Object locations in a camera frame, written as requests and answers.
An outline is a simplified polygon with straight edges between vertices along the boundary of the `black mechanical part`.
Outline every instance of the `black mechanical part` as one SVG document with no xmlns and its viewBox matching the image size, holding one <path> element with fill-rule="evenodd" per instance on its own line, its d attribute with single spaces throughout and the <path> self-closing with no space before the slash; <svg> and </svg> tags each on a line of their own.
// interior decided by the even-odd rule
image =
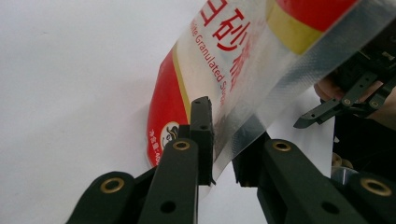
<svg viewBox="0 0 396 224">
<path fill-rule="evenodd" d="M 68 224 L 114 224 L 133 221 L 133 194 L 136 182 L 131 175 L 111 172 L 96 178 L 78 201 Z"/>
<path fill-rule="evenodd" d="M 268 175 L 262 176 L 258 194 L 268 223 L 367 223 L 293 143 L 267 141 L 262 164 Z M 270 182 L 274 188 L 268 188 Z M 274 209 L 284 205 L 286 210 Z"/>
<path fill-rule="evenodd" d="M 396 131 L 372 119 L 344 114 L 335 117 L 334 136 L 332 151 L 352 162 L 354 170 L 396 182 Z"/>
<path fill-rule="evenodd" d="M 315 122 L 321 124 L 344 113 L 365 118 L 379 109 L 396 86 L 395 36 L 396 20 L 333 71 L 334 82 L 346 95 L 341 100 L 331 99 L 302 115 L 294 127 L 307 128 Z M 376 81 L 383 85 L 367 100 L 358 102 L 364 91 Z"/>
<path fill-rule="evenodd" d="M 132 198 L 132 210 L 127 211 L 131 213 L 133 220 L 131 223 L 137 223 L 142 212 L 142 208 L 146 201 L 146 196 L 149 193 L 152 179 L 154 178 L 157 167 L 153 167 L 135 179 L 136 185 L 134 186 Z"/>
<path fill-rule="evenodd" d="M 197 222 L 198 146 L 188 138 L 166 144 L 138 224 Z"/>
<path fill-rule="evenodd" d="M 190 138 L 190 125 L 188 124 L 179 125 L 177 138 Z"/>
<path fill-rule="evenodd" d="M 262 151 L 260 148 L 270 139 L 268 133 L 262 134 L 233 159 L 235 180 L 241 187 L 257 188 L 259 186 L 259 180 L 262 175 L 261 169 L 258 169 L 258 164 L 262 163 Z"/>
<path fill-rule="evenodd" d="M 369 223 L 396 223 L 396 184 L 370 174 L 350 177 L 344 195 Z"/>
<path fill-rule="evenodd" d="M 191 103 L 190 139 L 199 148 L 199 185 L 210 186 L 215 183 L 212 176 L 214 134 L 212 104 L 207 96 Z"/>
</svg>

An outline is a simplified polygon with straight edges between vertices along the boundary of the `white surface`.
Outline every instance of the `white surface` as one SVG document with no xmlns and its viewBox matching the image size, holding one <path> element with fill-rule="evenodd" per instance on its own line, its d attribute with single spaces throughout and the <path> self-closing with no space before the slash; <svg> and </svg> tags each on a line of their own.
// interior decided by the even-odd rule
<svg viewBox="0 0 396 224">
<path fill-rule="evenodd" d="M 319 98 L 314 88 L 310 88 L 284 109 L 267 132 L 273 139 L 286 139 L 294 143 L 323 175 L 330 176 L 334 118 L 321 125 L 314 123 L 306 129 L 293 128 L 295 121 L 302 114 L 317 105 Z"/>
<path fill-rule="evenodd" d="M 0 223 L 65 223 L 97 176 L 149 168 L 158 68 L 203 3 L 0 2 Z M 262 223 L 232 183 L 228 167 L 199 223 Z"/>
</svg>

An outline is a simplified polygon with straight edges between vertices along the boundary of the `yellow stripe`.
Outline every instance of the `yellow stripe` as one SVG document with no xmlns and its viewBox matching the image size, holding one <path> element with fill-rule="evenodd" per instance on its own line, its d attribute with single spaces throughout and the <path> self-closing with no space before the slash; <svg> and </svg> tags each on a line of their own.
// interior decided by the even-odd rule
<svg viewBox="0 0 396 224">
<path fill-rule="evenodd" d="M 183 76 L 180 72 L 180 66 L 178 64 L 177 58 L 177 43 L 174 45 L 172 49 L 172 57 L 174 61 L 174 67 L 177 76 L 178 87 L 180 89 L 181 98 L 183 99 L 184 109 L 186 110 L 187 121 L 190 123 L 190 116 L 191 116 L 191 104 L 189 97 L 187 96 L 186 87 L 184 86 Z"/>
<path fill-rule="evenodd" d="M 267 3 L 266 13 L 267 24 L 272 32 L 296 54 L 303 54 L 322 35 L 321 31 L 295 20 L 275 0 Z"/>
</svg>

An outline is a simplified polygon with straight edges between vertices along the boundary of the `metal screw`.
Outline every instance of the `metal screw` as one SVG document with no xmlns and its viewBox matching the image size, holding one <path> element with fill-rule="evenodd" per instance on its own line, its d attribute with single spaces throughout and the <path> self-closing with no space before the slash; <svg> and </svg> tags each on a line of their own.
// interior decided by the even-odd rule
<svg viewBox="0 0 396 224">
<path fill-rule="evenodd" d="M 348 100 L 348 99 L 345 99 L 345 100 L 344 100 L 344 104 L 346 104 L 346 105 L 350 105 L 350 100 Z"/>
<path fill-rule="evenodd" d="M 276 150 L 279 150 L 279 151 L 284 151 L 284 152 L 291 150 L 291 146 L 284 142 L 274 142 L 273 148 Z"/>
<path fill-rule="evenodd" d="M 101 184 L 100 190 L 103 193 L 114 193 L 114 192 L 117 192 L 120 189 L 122 189 L 124 184 L 125 184 L 125 182 L 123 181 L 123 179 L 121 179 L 119 177 L 113 177 L 113 178 L 109 178 L 109 179 L 105 180 Z"/>
<path fill-rule="evenodd" d="M 388 197 L 392 194 L 392 190 L 382 182 L 372 178 L 362 178 L 361 185 L 368 191 L 379 195 Z"/>
<path fill-rule="evenodd" d="M 378 107 L 378 102 L 372 101 L 372 106 L 373 106 L 373 107 Z"/>
<path fill-rule="evenodd" d="M 173 144 L 173 148 L 180 151 L 186 150 L 190 148 L 190 143 L 185 141 L 178 141 Z"/>
</svg>

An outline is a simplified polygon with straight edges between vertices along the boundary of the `panda logo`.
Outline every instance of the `panda logo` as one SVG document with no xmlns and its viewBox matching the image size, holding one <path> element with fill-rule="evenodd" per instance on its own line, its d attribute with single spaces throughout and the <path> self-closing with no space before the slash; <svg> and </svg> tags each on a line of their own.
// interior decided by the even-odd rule
<svg viewBox="0 0 396 224">
<path fill-rule="evenodd" d="M 161 149 L 163 150 L 166 144 L 177 138 L 178 123 L 171 121 L 167 123 L 161 131 Z"/>
</svg>

